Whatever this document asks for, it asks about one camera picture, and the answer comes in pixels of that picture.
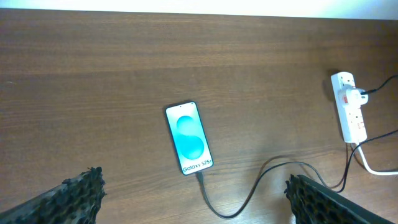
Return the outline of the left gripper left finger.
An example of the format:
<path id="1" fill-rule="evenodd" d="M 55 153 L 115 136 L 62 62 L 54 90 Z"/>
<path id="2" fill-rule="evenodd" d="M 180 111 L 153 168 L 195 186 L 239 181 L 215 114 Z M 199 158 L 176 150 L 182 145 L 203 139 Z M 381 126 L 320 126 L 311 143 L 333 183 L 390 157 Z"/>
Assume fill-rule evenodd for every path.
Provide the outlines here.
<path id="1" fill-rule="evenodd" d="M 1 212 L 1 223 L 94 224 L 106 195 L 101 167 L 90 167 L 78 176 Z"/>

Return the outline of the blue Galaxy smartphone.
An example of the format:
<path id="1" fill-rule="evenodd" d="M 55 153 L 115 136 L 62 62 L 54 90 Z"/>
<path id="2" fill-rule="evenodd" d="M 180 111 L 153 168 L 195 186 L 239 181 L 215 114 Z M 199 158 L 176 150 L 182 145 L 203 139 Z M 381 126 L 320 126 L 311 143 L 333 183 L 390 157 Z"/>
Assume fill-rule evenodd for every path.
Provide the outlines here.
<path id="1" fill-rule="evenodd" d="M 208 140 L 194 101 L 165 109 L 175 152 L 183 175 L 200 172 L 214 164 Z"/>

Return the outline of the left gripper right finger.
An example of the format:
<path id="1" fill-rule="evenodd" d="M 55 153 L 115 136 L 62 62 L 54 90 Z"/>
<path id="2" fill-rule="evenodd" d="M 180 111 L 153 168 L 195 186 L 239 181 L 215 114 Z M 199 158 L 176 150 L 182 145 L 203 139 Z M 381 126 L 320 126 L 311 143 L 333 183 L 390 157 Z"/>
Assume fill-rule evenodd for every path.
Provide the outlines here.
<path id="1" fill-rule="evenodd" d="M 299 224 L 392 224 L 304 175 L 291 175 L 285 196 Z"/>

